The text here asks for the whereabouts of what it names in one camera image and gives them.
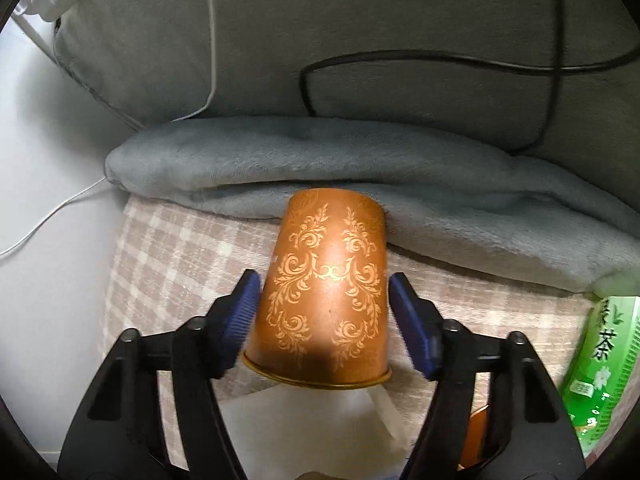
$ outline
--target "gray blanket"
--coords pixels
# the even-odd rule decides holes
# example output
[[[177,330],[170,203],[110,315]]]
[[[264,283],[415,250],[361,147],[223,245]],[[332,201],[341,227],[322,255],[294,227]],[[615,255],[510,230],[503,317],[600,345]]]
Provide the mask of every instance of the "gray blanket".
[[[422,126],[319,118],[187,120],[114,150],[123,189],[217,214],[279,218],[296,190],[380,202],[388,241],[570,291],[640,294],[640,214],[557,166]]]

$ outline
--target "white cable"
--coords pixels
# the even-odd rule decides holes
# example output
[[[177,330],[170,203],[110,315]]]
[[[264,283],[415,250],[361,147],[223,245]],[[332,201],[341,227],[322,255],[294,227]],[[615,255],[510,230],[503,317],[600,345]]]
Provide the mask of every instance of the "white cable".
[[[75,200],[76,198],[78,198],[79,196],[81,196],[82,194],[86,193],[87,191],[89,191],[90,189],[93,189],[94,187],[96,187],[98,184],[100,184],[101,182],[105,181],[106,177],[102,177],[98,182],[94,182],[93,184],[91,184],[89,187],[84,188],[80,193],[76,193],[75,195],[73,195],[71,198],[67,198],[64,202],[58,204],[55,208],[52,209],[52,211],[46,215],[42,220],[40,220],[40,222],[38,222],[38,224],[31,229],[31,231],[29,231],[27,234],[25,234],[22,238],[20,238],[20,240],[18,240],[15,244],[13,244],[11,247],[9,247],[8,249],[5,249],[4,251],[0,252],[0,258],[2,256],[5,256],[9,253],[11,253],[13,250],[17,249],[18,247],[20,247],[23,243],[25,243],[29,238],[31,238],[35,232],[40,229],[44,223],[49,220],[49,218],[51,218],[53,215],[55,215],[58,211],[60,211],[65,205],[70,204],[71,202],[73,202],[73,200]]]
[[[209,11],[209,44],[210,44],[210,52],[211,52],[211,90],[209,91],[209,96],[207,97],[207,102],[204,103],[200,108],[196,111],[191,112],[184,117],[178,117],[177,119],[172,120],[172,123],[176,121],[181,121],[183,119],[190,119],[193,116],[198,115],[203,112],[213,100],[213,95],[216,93],[216,20],[214,16],[215,8],[213,0],[207,0],[207,10]]]
[[[209,96],[207,97],[207,101],[204,103],[204,105],[202,105],[196,111],[194,111],[194,112],[192,112],[192,113],[190,113],[188,115],[185,115],[184,117],[178,117],[177,119],[172,120],[172,123],[175,123],[176,121],[181,121],[181,120],[184,120],[184,119],[189,119],[189,118],[191,118],[193,116],[198,115],[199,113],[203,112],[204,110],[206,110],[209,107],[209,105],[211,104],[211,101],[213,99],[213,95],[216,92],[216,34],[215,34],[216,28],[215,28],[215,20],[214,20],[214,3],[213,3],[213,0],[207,0],[207,10],[209,12],[209,41],[210,41],[210,52],[211,52],[211,60],[210,60],[210,62],[211,62],[211,87],[210,87],[210,91],[209,91]],[[58,56],[55,55],[55,42],[54,42],[54,47],[53,47],[53,51],[52,51],[52,58],[56,61],[56,64],[58,65],[58,67],[62,68],[60,66],[59,61],[58,61]],[[105,176],[102,177],[98,182],[94,182],[89,187],[83,189],[80,193],[76,193],[72,197],[67,198],[64,202],[62,202],[59,205],[57,205],[48,215],[46,215],[42,220],[40,220],[40,222],[38,222],[38,224],[36,224],[36,226],[33,227],[20,240],[18,240],[11,247],[5,249],[4,251],[1,251],[0,252],[0,258],[3,257],[3,256],[6,256],[7,254],[11,253],[12,251],[14,251],[18,247],[20,247],[29,238],[31,238],[35,234],[35,232],[38,229],[40,229],[47,222],[47,220],[49,220],[53,215],[55,215],[58,211],[60,211],[64,206],[70,204],[71,202],[73,202],[73,200],[75,200],[76,198],[78,198],[82,194],[86,193],[90,189],[93,189],[95,186],[97,186],[98,184],[100,184],[104,180],[106,180]]]
[[[23,14],[13,14],[11,19],[14,20],[15,24],[20,27],[20,30],[25,33],[25,35],[33,41],[33,43],[52,61],[53,59],[53,51],[51,46],[47,41],[42,37],[42,35],[33,28],[33,25],[29,23],[29,20],[24,17]]]

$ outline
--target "checkered cushion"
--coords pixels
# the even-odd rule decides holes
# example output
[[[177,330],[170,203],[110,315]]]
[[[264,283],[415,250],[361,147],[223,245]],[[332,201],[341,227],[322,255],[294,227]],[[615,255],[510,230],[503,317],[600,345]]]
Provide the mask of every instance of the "checkered cushion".
[[[111,267],[104,351],[127,327],[144,334],[165,332],[205,313],[213,300],[233,289],[246,268],[264,277],[277,235],[275,224],[222,218],[132,196]],[[522,330],[554,380],[562,377],[592,306],[587,297],[414,258],[391,248],[388,272],[406,273],[420,296],[473,332],[504,337]],[[393,374],[385,387],[415,438],[433,385],[413,370],[392,316],[389,329]],[[487,377],[479,378],[475,408],[486,401],[486,382]],[[168,447],[174,463],[184,465],[168,374],[160,383]],[[238,363],[214,387],[225,399],[272,384]]]

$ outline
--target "black cable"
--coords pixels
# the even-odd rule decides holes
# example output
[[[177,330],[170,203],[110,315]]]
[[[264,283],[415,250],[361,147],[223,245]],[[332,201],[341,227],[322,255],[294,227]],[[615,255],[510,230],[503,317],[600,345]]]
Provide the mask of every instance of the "black cable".
[[[551,75],[551,88],[546,102],[545,119],[538,130],[536,138],[531,142],[509,150],[510,155],[519,155],[532,148],[536,148],[545,140],[546,131],[551,126],[558,109],[560,90],[562,88],[562,63],[564,61],[564,0],[553,0],[554,3],[554,65]]]
[[[606,72],[614,68],[630,64],[640,58],[640,44],[638,44],[629,52],[604,61],[573,66],[564,66],[564,27],[564,0],[554,0],[554,59],[552,66],[536,66],[510,63],[493,59],[485,59],[476,56],[467,56],[465,54],[457,54],[455,52],[448,52],[446,50],[401,49],[356,52],[354,54],[345,54],[343,56],[330,57],[305,66],[298,75],[300,97],[302,98],[302,102],[305,105],[308,115],[310,117],[316,117],[317,113],[315,108],[313,107],[308,91],[308,75],[312,72],[330,66],[361,62],[404,60],[438,61],[471,66],[486,70],[495,70],[496,72],[551,77],[552,80],[549,91],[549,100],[546,108],[545,120],[543,121],[542,127],[540,128],[538,136],[535,140],[533,140],[533,142],[510,151],[512,155],[517,155],[525,150],[529,150],[535,146],[539,146],[543,142],[546,131],[551,125],[556,113],[556,109],[558,107],[561,81],[564,76]]]

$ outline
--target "orange object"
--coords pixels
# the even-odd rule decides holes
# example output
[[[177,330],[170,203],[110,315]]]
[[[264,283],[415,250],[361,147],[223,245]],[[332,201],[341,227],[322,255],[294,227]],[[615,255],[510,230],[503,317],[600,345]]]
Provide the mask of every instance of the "orange object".
[[[480,462],[482,443],[486,431],[487,408],[480,408],[469,417],[469,427],[466,432],[465,448],[462,450],[460,465],[471,467]]]
[[[296,193],[287,207],[245,353],[277,381],[363,388],[390,375],[382,208],[345,189]]]

